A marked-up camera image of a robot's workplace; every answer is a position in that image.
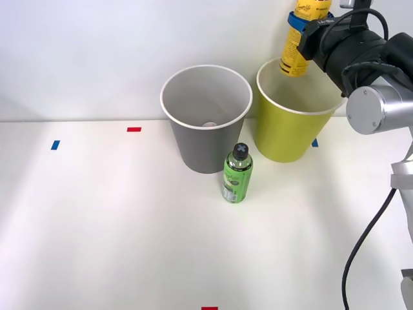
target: green plastic bottle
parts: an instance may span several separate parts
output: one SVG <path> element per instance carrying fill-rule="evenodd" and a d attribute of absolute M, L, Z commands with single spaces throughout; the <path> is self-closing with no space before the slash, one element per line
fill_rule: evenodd
<path fill-rule="evenodd" d="M 252 174 L 252 158 L 245 143 L 235 144 L 225 158 L 223 197 L 230 203 L 239 203 L 247 194 Z"/>

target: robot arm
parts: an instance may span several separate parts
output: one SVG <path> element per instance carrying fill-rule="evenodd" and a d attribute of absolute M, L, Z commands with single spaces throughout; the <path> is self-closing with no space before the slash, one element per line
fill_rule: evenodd
<path fill-rule="evenodd" d="M 387 23 L 370 9 L 371 2 L 342 0 L 341 7 L 353 11 L 309 22 L 298 50 L 348 98 L 347 119 L 355 131 L 375 134 L 409 127 L 413 137 L 413 38 L 400 33 L 388 39 Z M 368 14 L 380 19 L 384 39 L 368 29 Z M 413 241 L 413 144 L 392 169 L 391 187 L 400 191 Z M 413 310 L 413 271 L 403 271 L 403 277 L 403 299 Z"/>

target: gray paper cup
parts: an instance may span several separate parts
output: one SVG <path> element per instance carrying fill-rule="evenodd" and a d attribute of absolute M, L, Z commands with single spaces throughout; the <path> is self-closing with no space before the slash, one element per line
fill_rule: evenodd
<path fill-rule="evenodd" d="M 200 173 L 223 170 L 251 104 L 252 90 L 246 79 L 215 65 L 179 71 L 161 91 L 161 106 L 170 119 L 181 157 Z"/>

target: bottle cap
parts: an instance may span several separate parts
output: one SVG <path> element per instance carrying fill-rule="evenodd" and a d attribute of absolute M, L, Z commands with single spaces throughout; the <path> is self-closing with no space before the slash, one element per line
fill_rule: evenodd
<path fill-rule="evenodd" d="M 248 145 L 245 143 L 235 144 L 232 155 L 236 160 L 245 160 L 248 157 Z"/>

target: cup rim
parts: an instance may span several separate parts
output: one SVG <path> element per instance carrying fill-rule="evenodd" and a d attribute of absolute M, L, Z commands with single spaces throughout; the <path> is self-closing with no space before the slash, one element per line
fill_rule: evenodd
<path fill-rule="evenodd" d="M 275 105 L 276 107 L 279 107 L 279 108 L 281 108 L 281 109 L 283 109 L 283 110 L 285 110 L 285 111 L 288 111 L 288 112 L 291 112 L 291 113 L 295 113 L 295 114 L 301 114 L 301 115 L 324 115 L 324 114 L 328 114 L 328 113 L 334 112 L 334 111 L 337 110 L 340 106 L 342 106 L 342 104 L 345 102 L 345 100 L 342 99 L 341 102 L 340 102 L 339 104 L 337 104 L 336 106 L 334 106 L 334 107 L 332 107 L 332 108 L 330 108 L 330 109 L 328 109 L 328 110 L 324 110 L 324 111 L 320 111 L 320 112 L 302 112 L 302 111 L 297 111 L 297 110 L 293 110 L 293 109 L 291 109 L 291 108 L 284 107 L 283 105 L 280 105 L 279 103 L 276 103 L 274 100 L 272 100 L 271 98 L 269 98 L 269 97 L 267 96 L 267 94 L 265 94 L 265 92 L 263 91 L 263 89 L 261 88 L 261 85 L 260 85 L 260 83 L 259 83 L 259 75 L 261 74 L 261 71 L 262 71 L 267 65 L 269 65 L 270 63 L 273 63 L 273 62 L 275 62 L 275 61 L 277 61 L 277 60 L 279 60 L 279 59 L 280 59 L 280 58 L 271 59 L 271 60 L 267 61 L 264 65 L 262 65 L 261 68 L 259 68 L 259 70 L 258 70 L 257 78 L 256 78 L 256 83 L 257 83 L 257 86 L 258 86 L 258 89 L 259 89 L 259 92 L 261 93 L 261 95 L 263 95 L 266 100 L 268 100 L 270 103 L 272 103 L 272 104 Z"/>
<path fill-rule="evenodd" d="M 165 108 L 165 105 L 164 105 L 164 103 L 163 103 L 163 92 L 165 91 L 166 86 L 168 86 L 169 82 L 170 82 L 172 79 L 174 79 L 178 74 L 181 74 L 182 72 L 189 71 L 189 70 L 192 70 L 192 69 L 194 69 L 194 68 L 201 68 L 201 67 L 212 67 L 212 68 L 220 68 L 220 69 L 227 70 L 227 71 L 229 71 L 229 72 L 231 72 L 231 73 L 234 73 L 234 74 L 237 75 L 239 78 L 241 78 L 241 80 L 242 80 L 242 81 L 245 83 L 245 85 L 248 87 L 248 92 L 249 92 L 249 94 L 250 94 L 250 99 L 249 99 L 248 105 L 247 105 L 247 107 L 245 108 L 245 110 L 244 110 L 237 118 L 234 118 L 232 121 L 229 121 L 228 123 L 225 123 L 225 124 L 222 124 L 222 125 L 218 125 L 218 126 L 215 126 L 215 127 L 201 127 L 201 126 L 193 126 L 193 125 L 189 125 L 189 124 L 183 123 L 182 121 L 179 121 L 178 119 L 176 119 L 175 117 L 173 117 L 173 116 L 167 111 L 167 109 Z M 248 113 L 248 111 L 250 110 L 250 107 L 251 107 L 251 105 L 252 105 L 252 88 L 251 88 L 250 83 L 248 83 L 248 81 L 245 79 L 245 77 L 243 77 L 240 73 L 236 72 L 235 70 L 229 69 L 229 68 L 227 68 L 227 67 L 219 66 L 219 65 L 195 65 L 195 66 L 191 66 L 191 67 L 184 68 L 184 69 L 176 72 L 175 74 L 173 74 L 169 79 L 167 79 L 167 81 L 165 82 L 165 84 L 162 86 L 161 96 L 160 96 L 160 97 L 161 97 L 161 106 L 162 106 L 163 112 L 166 114 L 166 116 L 168 116 L 168 117 L 169 117 L 172 121 L 174 121 L 175 123 L 177 123 L 177 124 L 179 124 L 179 125 L 181 125 L 181 126 L 184 126 L 184 127 L 186 127 L 186 128 L 190 128 L 190 129 L 197 129 L 197 130 L 216 130 L 216 129 L 221 129 L 221 128 L 224 128 L 224 127 L 227 127 L 227 126 L 230 126 L 230 125 L 236 123 L 237 121 L 239 121 L 240 119 L 242 119 L 242 118 Z"/>

